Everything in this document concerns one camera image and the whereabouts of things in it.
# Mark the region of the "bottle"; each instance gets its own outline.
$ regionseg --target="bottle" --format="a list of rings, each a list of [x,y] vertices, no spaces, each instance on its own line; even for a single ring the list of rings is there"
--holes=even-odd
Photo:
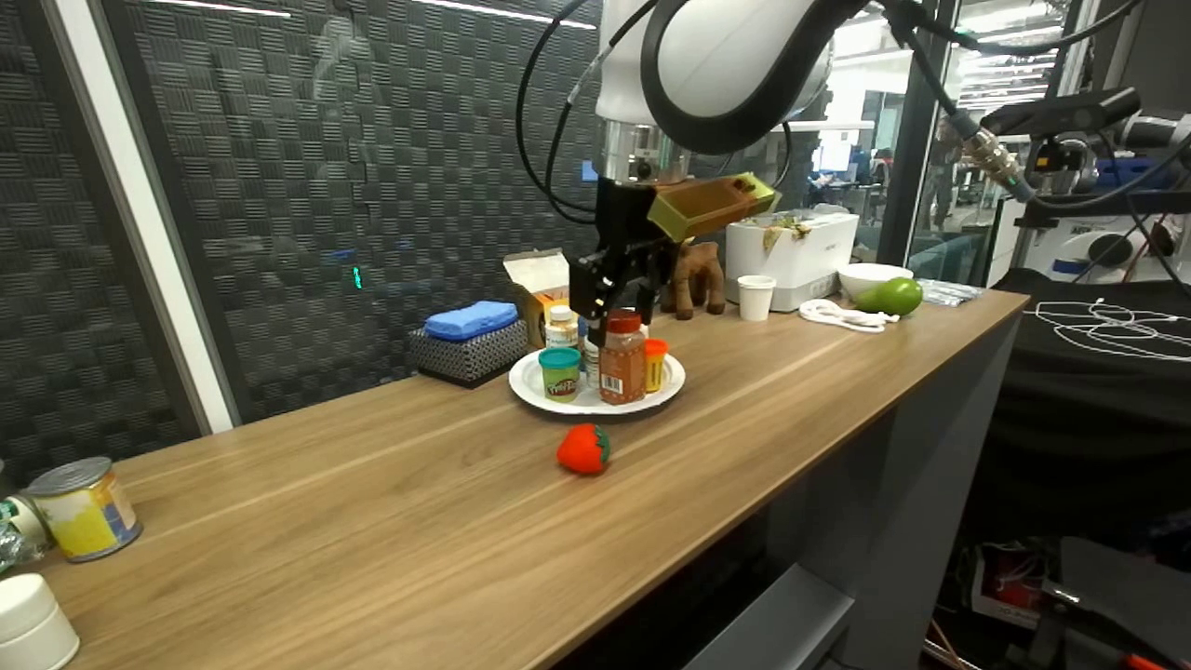
[[[668,341],[645,340],[645,391],[657,393],[668,385]]]
[[[573,397],[582,391],[582,351],[545,351],[545,393],[546,397]]]
[[[577,351],[582,345],[582,316],[568,304],[546,308],[546,351]]]
[[[645,333],[638,312],[612,312],[598,351],[598,397],[607,405],[645,397]]]

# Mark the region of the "white cup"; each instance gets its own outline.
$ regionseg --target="white cup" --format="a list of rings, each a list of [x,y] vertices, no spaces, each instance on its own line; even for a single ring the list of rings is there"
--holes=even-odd
[[[776,300],[776,274],[742,274],[742,319],[768,319]]]
[[[59,670],[80,650],[80,632],[41,573],[0,580],[0,668]]]

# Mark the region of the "white container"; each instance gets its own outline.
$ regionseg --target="white container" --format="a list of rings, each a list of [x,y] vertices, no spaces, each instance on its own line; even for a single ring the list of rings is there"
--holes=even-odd
[[[76,650],[80,632],[41,573],[0,580],[0,668],[59,670]]]
[[[792,312],[809,297],[834,289],[834,273],[853,261],[856,215],[845,207],[792,207],[742,221],[726,230],[726,284],[776,274],[776,312]]]
[[[742,319],[772,319],[776,274],[742,274]]]
[[[568,304],[546,308],[546,351],[573,351],[582,345],[582,316]]]

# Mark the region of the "wooden countertop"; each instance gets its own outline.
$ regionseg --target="wooden countertop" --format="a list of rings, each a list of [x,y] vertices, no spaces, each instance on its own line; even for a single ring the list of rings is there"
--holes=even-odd
[[[699,312],[657,333],[684,391],[554,467],[568,419],[508,380],[401,380],[118,460],[145,535],[44,577],[76,668],[541,668],[681,568],[1023,297],[886,335]]]

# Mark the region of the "sauce bottle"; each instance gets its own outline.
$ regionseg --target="sauce bottle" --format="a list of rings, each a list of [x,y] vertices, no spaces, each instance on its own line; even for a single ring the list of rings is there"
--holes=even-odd
[[[645,397],[645,333],[638,312],[612,312],[598,351],[598,397],[607,405]]]
[[[645,340],[645,393],[663,391],[668,385],[668,341],[663,340]]]

